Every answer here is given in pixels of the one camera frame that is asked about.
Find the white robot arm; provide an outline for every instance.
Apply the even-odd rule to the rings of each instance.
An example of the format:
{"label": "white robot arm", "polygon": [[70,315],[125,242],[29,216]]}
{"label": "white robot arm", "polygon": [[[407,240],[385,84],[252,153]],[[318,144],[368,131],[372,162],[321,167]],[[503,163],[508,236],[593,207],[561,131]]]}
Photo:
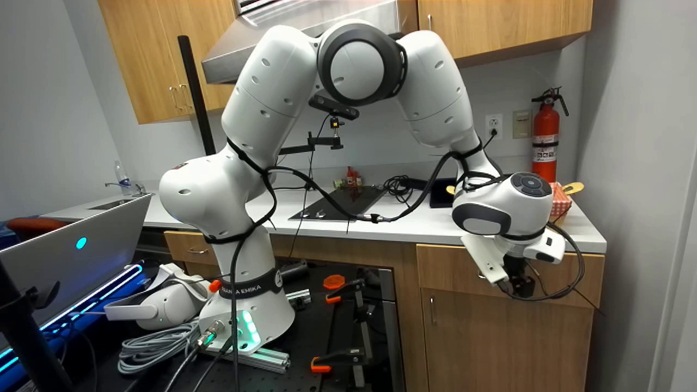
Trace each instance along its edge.
{"label": "white robot arm", "polygon": [[347,106],[397,99],[418,141],[447,145],[465,167],[453,223],[477,245],[500,245],[501,254],[524,256],[543,237],[550,185],[529,175],[501,176],[485,156],[459,70],[436,32],[392,39],[363,21],[343,21],[307,37],[274,26],[252,50],[223,111],[228,145],[166,172],[160,184],[167,213],[212,242],[224,279],[226,290],[200,313],[200,332],[221,335],[212,350],[231,335],[231,313],[247,322],[240,350],[263,346],[294,320],[270,237],[244,204],[270,189],[269,167],[316,90]]}

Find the fire extinguisher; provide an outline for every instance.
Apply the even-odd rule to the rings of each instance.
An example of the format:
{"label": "fire extinguisher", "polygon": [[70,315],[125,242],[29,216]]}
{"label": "fire extinguisher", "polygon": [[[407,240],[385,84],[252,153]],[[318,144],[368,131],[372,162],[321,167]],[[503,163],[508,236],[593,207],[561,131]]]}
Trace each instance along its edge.
{"label": "fire extinguisher", "polygon": [[561,114],[553,109],[557,101],[569,118],[569,109],[561,90],[563,87],[553,87],[543,96],[531,99],[531,102],[540,102],[531,140],[531,172],[548,184],[557,180]]}

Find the laptop screen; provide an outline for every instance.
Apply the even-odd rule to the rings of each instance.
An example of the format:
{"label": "laptop screen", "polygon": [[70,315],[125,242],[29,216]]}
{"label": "laptop screen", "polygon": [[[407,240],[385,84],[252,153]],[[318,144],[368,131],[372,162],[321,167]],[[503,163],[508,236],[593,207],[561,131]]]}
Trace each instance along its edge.
{"label": "laptop screen", "polygon": [[133,199],[93,218],[0,251],[0,264],[19,292],[29,288],[45,292],[60,284],[57,299],[36,311],[39,326],[109,284],[131,264],[148,202],[150,196]]}

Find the lower cabinet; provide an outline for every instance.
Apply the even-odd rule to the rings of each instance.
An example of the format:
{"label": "lower cabinet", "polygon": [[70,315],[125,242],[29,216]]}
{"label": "lower cabinet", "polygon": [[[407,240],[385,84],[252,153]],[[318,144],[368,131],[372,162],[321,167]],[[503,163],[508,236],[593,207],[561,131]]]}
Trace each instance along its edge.
{"label": "lower cabinet", "polygon": [[[212,246],[195,230],[166,230],[189,275],[218,276]],[[585,279],[561,300],[513,300],[480,276],[461,246],[274,237],[277,256],[387,266],[395,270],[404,366],[410,392],[585,392],[593,319],[606,254],[585,254]],[[531,264],[548,292],[579,272]]]}
{"label": "lower cabinet", "polygon": [[[461,246],[417,246],[430,390],[585,392],[603,254],[585,260],[577,292],[524,302],[482,280]],[[534,268],[551,292],[577,262]]]}

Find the kitchen counter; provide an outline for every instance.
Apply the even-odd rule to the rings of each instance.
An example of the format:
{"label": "kitchen counter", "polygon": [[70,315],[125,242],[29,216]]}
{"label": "kitchen counter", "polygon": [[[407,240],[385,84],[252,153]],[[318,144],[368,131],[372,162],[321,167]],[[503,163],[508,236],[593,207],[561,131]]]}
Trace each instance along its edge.
{"label": "kitchen counter", "polygon": [[[304,189],[277,189],[279,207],[270,223],[263,227],[273,236],[304,236],[304,237],[347,237],[347,240],[377,240],[377,242],[417,242],[417,245],[461,245],[461,228],[451,219],[451,210],[431,210],[428,200],[400,218],[398,223],[347,223],[347,219],[289,219],[304,204],[312,204],[321,200],[318,191]],[[257,219],[270,210],[270,194],[261,194],[260,199],[247,204],[247,211]],[[100,210],[97,204],[109,202],[97,200],[77,204],[70,210],[45,213],[45,218],[64,218],[64,219],[80,219],[89,216],[99,216]],[[368,213],[380,213],[384,218],[397,216],[406,204],[395,200],[392,196],[382,196]],[[148,228],[191,228],[175,219],[161,204],[157,196],[152,196],[146,223]],[[573,204],[569,213],[561,219],[561,227],[577,242],[581,253],[606,253],[606,237],[593,227],[581,207]]]}

